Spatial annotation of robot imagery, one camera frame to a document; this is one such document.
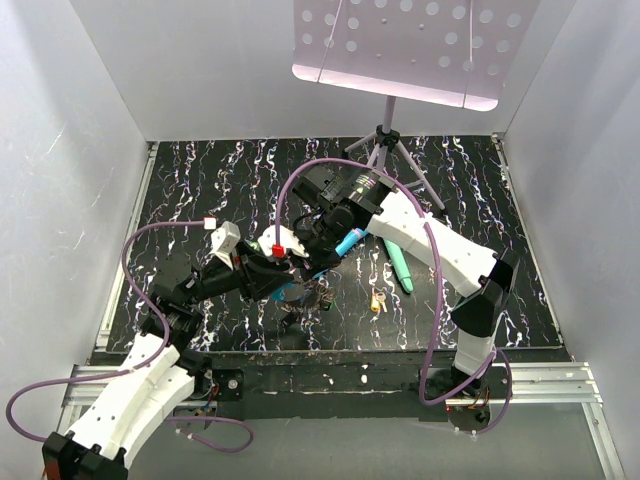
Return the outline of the orange capped key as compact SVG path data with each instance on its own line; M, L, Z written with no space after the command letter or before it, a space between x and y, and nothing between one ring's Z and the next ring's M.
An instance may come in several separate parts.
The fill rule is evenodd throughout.
M386 312L386 294L384 292L374 291L370 301L370 310L376 314Z

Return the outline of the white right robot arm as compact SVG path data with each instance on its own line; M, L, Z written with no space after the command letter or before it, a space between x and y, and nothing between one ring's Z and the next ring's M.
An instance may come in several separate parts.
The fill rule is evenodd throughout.
M425 212L398 180L355 163L355 173L341 179L327 160L309 161L296 169L283 187L319 211L318 221L300 236L314 266L325 269L337 259L335 248L359 228L397 244L434 270L436 286L449 282L460 300L451 312L458 328L451 367L453 388L426 406L456 394L475 397L489 384L487 369L496 356L499 317L513 290L519 267L511 251L501 254L474 243Z

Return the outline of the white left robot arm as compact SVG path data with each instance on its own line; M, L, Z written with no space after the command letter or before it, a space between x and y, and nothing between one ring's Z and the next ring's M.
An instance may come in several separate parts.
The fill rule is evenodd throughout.
M198 305L237 290L261 300L293 282L291 267L307 257L296 238L214 241L203 267L159 280L151 308L125 361L88 411L44 441L48 479L126 479L142 446L183 400L205 398L213 377L203 355L189 348L203 316Z

